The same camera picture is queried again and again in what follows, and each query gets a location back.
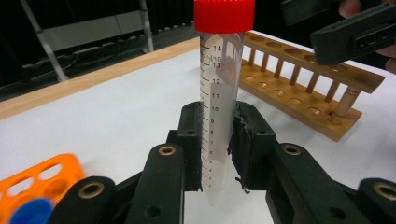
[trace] blue cap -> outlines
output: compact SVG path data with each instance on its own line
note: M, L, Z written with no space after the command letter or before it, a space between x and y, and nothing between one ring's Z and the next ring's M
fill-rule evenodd
M49 199L34 199L22 205L12 215L10 224L45 224L50 218L52 203Z

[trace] white table surface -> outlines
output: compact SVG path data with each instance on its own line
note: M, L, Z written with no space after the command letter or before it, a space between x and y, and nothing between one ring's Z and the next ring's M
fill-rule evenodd
M359 66L386 79L373 94L363 92L358 98L354 108L363 115L339 142L243 90L238 100L259 109L279 142L308 149L334 180L354 189L367 177L396 182L396 76ZM308 79L300 75L298 82ZM320 79L316 91L326 92L329 83ZM341 88L335 98L342 93ZM103 175L120 183L143 169L149 151L177 128L181 107L195 101L198 49L0 120L0 179L69 152L87 176ZM185 223L273 223L265 192L246 195L234 180L233 165L230 170L219 205L209 206L201 192L186 193Z

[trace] wooden test tube rack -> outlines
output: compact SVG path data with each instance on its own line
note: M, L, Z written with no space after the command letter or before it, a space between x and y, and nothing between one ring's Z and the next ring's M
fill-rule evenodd
M372 93L384 80L345 63L319 65L314 53L261 35L246 33L245 45L251 52L249 60L242 62L240 87L334 141L339 141L360 118L361 112L352 106L361 91ZM263 53L261 66L254 64L257 50ZM275 72L267 70L270 56L277 58ZM290 79L282 77L284 62L294 64ZM297 83L302 68L313 72L307 87ZM319 76L332 80L327 95L314 91ZM337 102L333 97L340 84L347 88Z

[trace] brass insert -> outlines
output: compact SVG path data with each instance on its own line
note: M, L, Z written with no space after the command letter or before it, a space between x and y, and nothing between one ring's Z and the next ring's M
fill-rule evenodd
M297 147L284 147L283 151L291 156L300 156L301 150Z
M396 188L394 188L393 186L378 182L373 185L373 188L375 192L377 192L382 197L385 197L392 201L396 201Z
M162 156L171 156L176 152L174 147L160 147L158 150Z
M78 196L82 199L91 199L98 196L105 189L105 185L101 182L92 182L78 191Z

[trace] clear plastic tube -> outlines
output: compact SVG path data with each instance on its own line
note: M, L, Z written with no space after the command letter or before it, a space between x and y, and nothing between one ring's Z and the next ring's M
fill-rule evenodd
M227 182L244 34L201 33L200 37L202 186L211 205Z

